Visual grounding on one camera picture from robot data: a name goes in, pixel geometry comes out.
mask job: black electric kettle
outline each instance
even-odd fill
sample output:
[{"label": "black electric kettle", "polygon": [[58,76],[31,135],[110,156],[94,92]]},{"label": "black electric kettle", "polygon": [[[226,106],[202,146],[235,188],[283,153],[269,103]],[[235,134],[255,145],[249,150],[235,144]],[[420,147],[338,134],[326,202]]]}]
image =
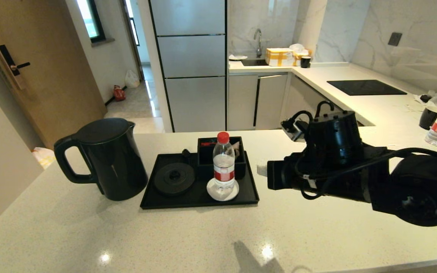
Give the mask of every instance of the black electric kettle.
[{"label": "black electric kettle", "polygon": [[[148,183],[132,130],[126,119],[100,119],[83,126],[77,133],[55,142],[55,157],[68,180],[96,183],[108,199],[121,201],[137,195]],[[90,174],[76,174],[65,151],[78,147]]]}]

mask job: black tray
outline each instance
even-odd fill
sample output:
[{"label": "black tray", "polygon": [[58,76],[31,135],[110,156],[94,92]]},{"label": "black tray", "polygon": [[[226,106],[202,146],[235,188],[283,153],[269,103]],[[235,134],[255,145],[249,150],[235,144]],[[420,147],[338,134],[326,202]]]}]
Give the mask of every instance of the black tray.
[{"label": "black tray", "polygon": [[257,204],[259,202],[259,195],[257,194],[257,189],[255,188],[254,178],[252,171],[250,170],[250,164],[248,162],[247,152],[244,152],[246,159],[247,170],[244,177],[241,179],[236,179],[239,183],[239,193],[237,196],[229,201],[216,201],[208,195],[207,183],[213,177],[213,172],[206,179],[196,178],[196,181],[185,193],[168,197],[159,193],[154,187],[154,176],[156,172],[163,166],[174,163],[183,162],[187,163],[193,167],[195,174],[197,171],[197,155],[196,153],[191,154],[187,159],[182,156],[182,154],[158,154],[156,157],[156,162],[154,162],[153,171],[149,178],[149,183],[146,186],[146,191],[144,192],[143,200],[141,201],[142,209],[171,209],[176,207],[197,207],[197,206],[226,206],[235,204]]}]

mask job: black box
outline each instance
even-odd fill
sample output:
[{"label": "black box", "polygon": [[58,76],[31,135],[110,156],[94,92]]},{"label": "black box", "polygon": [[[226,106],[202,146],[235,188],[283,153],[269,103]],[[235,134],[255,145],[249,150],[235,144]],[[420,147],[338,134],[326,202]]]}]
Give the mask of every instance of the black box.
[{"label": "black box", "polygon": [[[246,173],[246,159],[244,156],[244,146],[240,136],[231,136],[230,144],[234,145],[237,142],[239,145],[239,156],[236,157],[235,172],[236,179],[242,179]],[[213,151],[217,143],[217,138],[199,138],[198,139],[198,165],[197,173],[200,180],[210,179],[214,175]]]}]

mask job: kettle lid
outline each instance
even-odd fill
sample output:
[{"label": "kettle lid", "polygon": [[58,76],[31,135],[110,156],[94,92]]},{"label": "kettle lid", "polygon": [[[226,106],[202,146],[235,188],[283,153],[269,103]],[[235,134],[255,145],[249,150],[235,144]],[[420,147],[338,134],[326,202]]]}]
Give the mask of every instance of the kettle lid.
[{"label": "kettle lid", "polygon": [[80,128],[74,138],[86,144],[99,144],[120,137],[128,129],[129,122],[126,119],[99,119]]}]

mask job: floor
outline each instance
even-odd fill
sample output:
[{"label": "floor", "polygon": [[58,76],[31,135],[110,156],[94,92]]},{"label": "floor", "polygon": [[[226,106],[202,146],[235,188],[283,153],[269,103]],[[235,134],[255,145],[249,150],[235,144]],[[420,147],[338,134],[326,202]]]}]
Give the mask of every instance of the floor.
[{"label": "floor", "polygon": [[136,123],[134,133],[164,133],[151,66],[143,66],[144,81],[125,90],[126,99],[107,106],[105,118],[123,118]]}]

